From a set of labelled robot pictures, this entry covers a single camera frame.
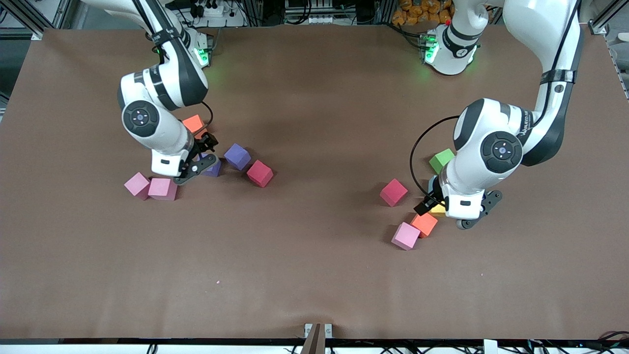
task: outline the red cube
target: red cube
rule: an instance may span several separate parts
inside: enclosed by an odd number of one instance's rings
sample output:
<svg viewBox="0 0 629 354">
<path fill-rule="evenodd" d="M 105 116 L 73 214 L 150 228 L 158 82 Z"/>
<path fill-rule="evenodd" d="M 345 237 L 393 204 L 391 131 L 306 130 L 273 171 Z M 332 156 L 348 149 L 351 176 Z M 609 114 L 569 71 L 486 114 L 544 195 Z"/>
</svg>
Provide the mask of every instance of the red cube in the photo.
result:
<svg viewBox="0 0 629 354">
<path fill-rule="evenodd" d="M 253 163 L 249 171 L 247 171 L 247 176 L 256 185 L 264 188 L 273 177 L 273 171 L 271 171 L 267 165 L 260 162 L 260 160 L 257 160 Z"/>
<path fill-rule="evenodd" d="M 382 189 L 380 197 L 384 199 L 390 207 L 395 206 L 403 196 L 407 194 L 408 190 L 397 179 L 391 180 L 389 184 Z"/>
</svg>

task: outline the table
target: table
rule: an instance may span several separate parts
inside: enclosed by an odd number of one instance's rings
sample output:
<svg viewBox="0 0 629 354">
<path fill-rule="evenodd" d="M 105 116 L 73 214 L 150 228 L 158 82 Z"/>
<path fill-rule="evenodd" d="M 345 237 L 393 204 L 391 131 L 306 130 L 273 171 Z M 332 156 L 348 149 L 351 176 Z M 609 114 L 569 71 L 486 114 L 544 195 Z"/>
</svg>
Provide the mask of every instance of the table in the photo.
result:
<svg viewBox="0 0 629 354">
<path fill-rule="evenodd" d="M 498 185 L 469 231 L 441 220 L 390 243 L 420 192 L 409 150 L 481 97 L 533 108 L 540 64 L 490 26 L 462 74 L 422 66 L 376 26 L 221 33 L 206 69 L 218 153 L 234 142 L 276 175 L 200 177 L 174 202 L 123 183 L 149 151 L 120 122 L 120 77 L 157 62 L 141 31 L 47 31 L 0 128 L 0 336 L 597 338 L 629 327 L 629 106 L 602 37 L 586 34 L 564 145 Z M 202 106 L 177 110 L 178 118 Z M 452 147 L 454 123 L 418 149 Z M 378 194 L 399 179 L 400 206 Z"/>
</svg>

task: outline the black cable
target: black cable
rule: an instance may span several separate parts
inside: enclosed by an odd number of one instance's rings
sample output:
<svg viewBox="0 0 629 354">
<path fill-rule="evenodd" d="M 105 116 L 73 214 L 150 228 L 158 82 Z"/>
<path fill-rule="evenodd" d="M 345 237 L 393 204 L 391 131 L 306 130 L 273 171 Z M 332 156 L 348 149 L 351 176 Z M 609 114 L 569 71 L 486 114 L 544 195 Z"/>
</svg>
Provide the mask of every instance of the black cable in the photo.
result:
<svg viewBox="0 0 629 354">
<path fill-rule="evenodd" d="M 191 27 L 192 23 L 186 19 L 186 17 L 184 16 L 184 13 L 181 12 L 181 9 L 177 8 L 177 11 L 179 11 L 179 14 L 184 19 L 184 23 L 186 24 L 186 26 Z"/>
<path fill-rule="evenodd" d="M 428 48 L 428 47 L 422 47 L 418 44 L 413 43 L 413 41 L 410 40 L 410 38 L 407 37 L 407 34 L 405 31 L 402 31 L 402 28 L 400 28 L 402 36 L 404 37 L 404 39 L 413 47 L 416 49 L 423 49 L 423 48 Z"/>
<path fill-rule="evenodd" d="M 240 4 L 239 1 L 236 1 L 236 5 L 238 5 L 238 9 L 240 10 L 240 13 L 243 15 L 243 17 L 247 17 L 247 19 L 249 20 L 248 26 L 251 27 L 251 22 L 255 22 L 254 20 L 257 20 L 259 22 L 262 22 L 262 20 L 260 18 L 257 17 L 251 17 L 249 16 L 249 14 L 245 11 L 245 9 L 242 7 L 242 5 Z"/>
<path fill-rule="evenodd" d="M 415 145 L 413 145 L 413 148 L 411 149 L 411 157 L 410 157 L 410 159 L 409 159 L 409 161 L 410 161 L 410 162 L 409 162 L 409 164 L 410 164 L 410 166 L 411 166 L 411 176 L 413 177 L 413 181 L 415 182 L 415 184 L 417 185 L 417 187 L 418 187 L 418 188 L 421 190 L 421 192 L 422 192 L 422 193 L 424 193 L 424 194 L 425 194 L 428 198 L 432 199 L 432 200 L 433 200 L 435 203 L 437 203 L 437 204 L 443 205 L 444 207 L 445 207 L 445 204 L 444 204 L 444 203 L 439 202 L 437 199 L 435 199 L 435 197 L 433 197 L 433 196 L 431 196 L 431 195 L 428 195 L 428 192 L 427 192 L 427 191 L 425 191 L 425 190 L 424 190 L 424 188 L 423 188 L 423 187 L 420 185 L 420 183 L 417 181 L 417 177 L 415 177 L 415 171 L 413 171 L 413 155 L 415 154 L 415 148 L 417 148 L 417 145 L 420 143 L 420 141 L 424 138 L 424 136 L 425 136 L 425 135 L 426 135 L 429 131 L 431 131 L 434 127 L 436 127 L 437 125 L 440 125 L 440 124 L 441 124 L 441 123 L 443 123 L 443 122 L 446 122 L 446 121 L 451 120 L 451 119 L 457 119 L 458 117 L 459 117 L 458 115 L 453 115 L 452 117 L 448 117 L 448 118 L 441 119 L 439 122 L 434 123 L 433 125 L 431 125 L 430 127 L 428 127 L 428 129 L 424 130 L 424 132 L 423 132 L 423 133 L 421 133 L 420 137 L 419 137 L 419 138 L 417 138 L 417 141 L 415 142 Z"/>
<path fill-rule="evenodd" d="M 304 5 L 304 13 L 301 15 L 301 18 L 297 20 L 297 22 L 290 22 L 287 20 L 286 23 L 290 25 L 301 25 L 302 23 L 306 22 L 308 18 L 310 18 L 310 13 L 312 12 L 312 9 L 313 9 L 312 0 L 308 0 L 308 3 Z"/>
<path fill-rule="evenodd" d="M 621 335 L 621 334 L 629 334 L 629 332 L 628 331 L 617 331 L 617 332 L 608 334 L 605 337 L 600 337 L 600 338 L 597 339 L 597 341 L 606 341 L 606 340 L 608 340 L 608 339 L 610 339 L 612 337 L 615 337 L 615 336 L 618 336 L 618 335 Z"/>
<path fill-rule="evenodd" d="M 388 26 L 390 29 L 392 29 L 392 30 L 394 30 L 394 31 L 398 32 L 398 33 L 399 33 L 399 34 L 401 34 L 401 35 L 407 35 L 407 36 L 409 36 L 409 37 L 414 37 L 414 38 L 419 38 L 419 37 L 420 37 L 420 35 L 419 35 L 419 34 L 417 34 L 417 33 L 411 33 L 411 32 L 406 32 L 406 31 L 404 31 L 402 28 L 395 27 L 392 23 L 388 23 L 388 22 L 378 22 L 378 23 L 376 23 L 376 25 L 386 25 L 386 26 Z"/>
<path fill-rule="evenodd" d="M 200 133 L 201 131 L 203 131 L 203 129 L 209 127 L 210 124 L 212 124 L 212 121 L 214 120 L 214 112 L 212 111 L 212 108 L 210 108 L 208 106 L 207 103 L 205 103 L 204 101 L 201 101 L 201 103 L 208 109 L 209 111 L 209 121 L 207 123 L 205 123 L 201 128 L 197 129 L 194 133 L 192 133 L 192 136 L 196 136 L 198 133 Z"/>
<path fill-rule="evenodd" d="M 157 353 L 157 344 L 151 344 L 148 346 L 147 354 L 156 354 Z"/>
<path fill-rule="evenodd" d="M 559 351 L 561 351 L 563 354 L 570 354 L 567 351 L 565 351 L 561 346 L 559 345 L 554 345 L 551 341 L 546 340 L 548 342 L 548 344 L 550 344 L 550 346 L 557 348 Z"/>
<path fill-rule="evenodd" d="M 561 50 L 564 48 L 564 42 L 565 42 L 565 39 L 568 37 L 568 32 L 570 32 L 570 26 L 572 24 L 572 20 L 574 19 L 574 15 L 577 13 L 577 10 L 579 9 L 580 6 L 581 6 L 581 0 L 577 0 L 577 2 L 574 5 L 574 9 L 572 9 L 572 14 L 570 15 L 570 18 L 568 19 L 568 25 L 565 27 L 564 35 L 561 38 L 561 42 L 559 42 L 559 48 L 557 48 L 555 59 L 553 60 L 552 66 L 550 67 L 551 71 L 556 70 L 557 68 L 557 62 L 559 61 Z M 548 108 L 548 101 L 550 99 L 550 87 L 552 86 L 551 83 L 547 83 L 547 85 L 548 86 L 546 87 L 546 98 L 544 99 L 544 108 L 542 109 L 542 114 L 540 115 L 540 118 L 537 120 L 537 122 L 533 123 L 533 127 L 535 127 L 539 122 L 541 122 L 544 116 L 546 115 L 546 109 Z"/>
</svg>

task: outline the purple cube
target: purple cube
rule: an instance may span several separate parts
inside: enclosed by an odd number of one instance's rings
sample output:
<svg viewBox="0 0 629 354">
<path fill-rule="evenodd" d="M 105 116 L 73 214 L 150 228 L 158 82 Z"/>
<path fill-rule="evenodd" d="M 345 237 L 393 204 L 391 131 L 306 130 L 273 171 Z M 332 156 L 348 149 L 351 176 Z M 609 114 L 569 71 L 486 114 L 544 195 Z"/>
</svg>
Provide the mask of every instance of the purple cube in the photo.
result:
<svg viewBox="0 0 629 354">
<path fill-rule="evenodd" d="M 204 159 L 206 156 L 207 154 L 201 153 L 202 159 Z M 218 160 L 216 164 L 214 164 L 214 166 L 203 171 L 201 174 L 203 176 L 218 177 L 218 174 L 220 173 L 220 171 L 221 171 L 221 160 Z"/>
<path fill-rule="evenodd" d="M 251 161 L 251 155 L 242 146 L 233 144 L 225 153 L 225 159 L 239 171 L 242 171 Z"/>
</svg>

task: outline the orange cube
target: orange cube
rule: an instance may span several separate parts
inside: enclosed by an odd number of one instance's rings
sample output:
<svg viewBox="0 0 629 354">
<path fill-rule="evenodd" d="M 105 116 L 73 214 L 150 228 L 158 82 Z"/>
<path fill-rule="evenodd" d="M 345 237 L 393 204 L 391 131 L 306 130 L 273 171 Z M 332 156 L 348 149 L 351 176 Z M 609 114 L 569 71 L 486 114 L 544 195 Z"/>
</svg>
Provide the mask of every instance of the orange cube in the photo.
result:
<svg viewBox="0 0 629 354">
<path fill-rule="evenodd" d="M 186 128 L 188 128 L 188 130 L 190 130 L 190 132 L 194 133 L 197 130 L 203 128 L 203 125 L 205 125 L 205 123 L 203 123 L 203 121 L 201 120 L 201 117 L 199 117 L 199 115 L 195 115 L 192 116 L 186 120 L 183 121 L 183 124 L 186 126 Z M 203 129 L 202 131 L 200 131 L 197 135 L 194 136 L 195 139 L 200 139 L 201 136 L 204 133 L 207 133 L 208 130 L 207 129 Z"/>
<path fill-rule="evenodd" d="M 420 239 L 428 237 L 436 224 L 437 220 L 435 217 L 428 213 L 422 216 L 416 215 L 413 221 L 411 221 L 411 226 L 421 231 Z"/>
</svg>

